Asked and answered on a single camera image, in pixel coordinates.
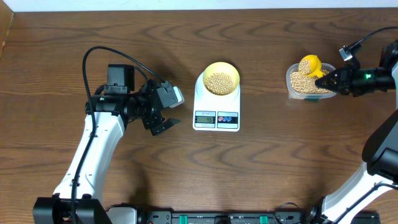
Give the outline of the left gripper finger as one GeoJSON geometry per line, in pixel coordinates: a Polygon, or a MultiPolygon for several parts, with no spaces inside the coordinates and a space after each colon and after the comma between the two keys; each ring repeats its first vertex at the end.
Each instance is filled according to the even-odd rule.
{"type": "Polygon", "coordinates": [[[179,119],[174,119],[174,118],[169,118],[167,121],[156,121],[155,124],[153,124],[150,127],[150,131],[151,134],[153,136],[157,136],[161,133],[163,133],[164,131],[168,130],[169,128],[171,128],[172,126],[178,124],[180,122],[179,119]]]}
{"type": "Polygon", "coordinates": [[[170,82],[163,82],[156,89],[163,108],[174,108],[184,103],[182,92],[170,82]]]}

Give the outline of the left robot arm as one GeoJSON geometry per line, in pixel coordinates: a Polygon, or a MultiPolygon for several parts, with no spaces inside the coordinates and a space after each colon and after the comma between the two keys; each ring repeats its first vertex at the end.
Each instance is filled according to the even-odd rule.
{"type": "Polygon", "coordinates": [[[149,80],[138,93],[126,86],[105,85],[104,94],[91,97],[94,113],[85,118],[85,130],[71,165],[51,197],[39,197],[33,207],[35,223],[145,223],[132,205],[105,210],[101,204],[113,152],[129,121],[142,120],[156,136],[178,123],[164,119],[161,110],[184,102],[170,82],[149,80]]]}

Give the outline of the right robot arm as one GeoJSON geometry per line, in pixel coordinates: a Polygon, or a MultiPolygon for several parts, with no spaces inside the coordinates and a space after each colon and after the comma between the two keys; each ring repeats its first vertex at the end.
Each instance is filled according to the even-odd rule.
{"type": "MultiPolygon", "coordinates": [[[[336,69],[316,80],[318,87],[340,93],[361,96],[376,90],[397,89],[397,42],[382,49],[376,68],[361,68],[355,54],[360,49],[355,42],[340,49],[345,61],[336,69]]],[[[321,198],[307,215],[307,223],[351,223],[354,217],[380,195],[397,189],[397,113],[370,135],[362,152],[358,170],[335,192],[321,198]]]]}

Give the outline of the yellow scoop cup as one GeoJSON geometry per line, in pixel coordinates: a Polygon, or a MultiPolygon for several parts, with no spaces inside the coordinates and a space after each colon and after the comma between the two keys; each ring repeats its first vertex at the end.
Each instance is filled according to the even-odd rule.
{"type": "Polygon", "coordinates": [[[307,55],[303,59],[308,59],[311,61],[312,72],[309,75],[304,75],[306,77],[317,77],[322,78],[325,73],[322,71],[322,63],[316,55],[307,55]]]}

